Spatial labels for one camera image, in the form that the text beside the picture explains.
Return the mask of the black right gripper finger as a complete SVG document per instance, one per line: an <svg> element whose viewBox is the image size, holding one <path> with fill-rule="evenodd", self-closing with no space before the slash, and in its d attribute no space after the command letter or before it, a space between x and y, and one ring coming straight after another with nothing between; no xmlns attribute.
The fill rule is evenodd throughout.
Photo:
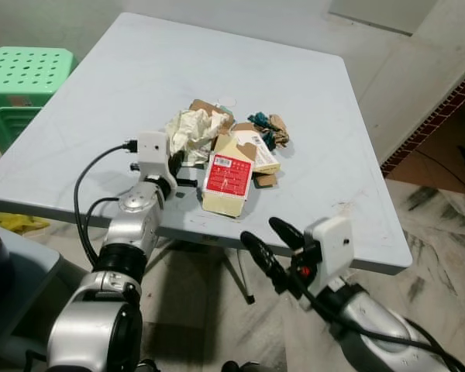
<svg viewBox="0 0 465 372"><path fill-rule="evenodd" d="M305 238L296 227L279 217L270 217L269 226L284 242L285 246L291 250L302 249L305 245Z"/></svg>
<svg viewBox="0 0 465 372"><path fill-rule="evenodd" d="M250 256L261 272L271 280L276 294L287 292L294 298L300 298L300 290L289 274L289 270L277 261L271 248L261 238L251 232L243 231L240 233L240 242L250 252Z"/></svg>

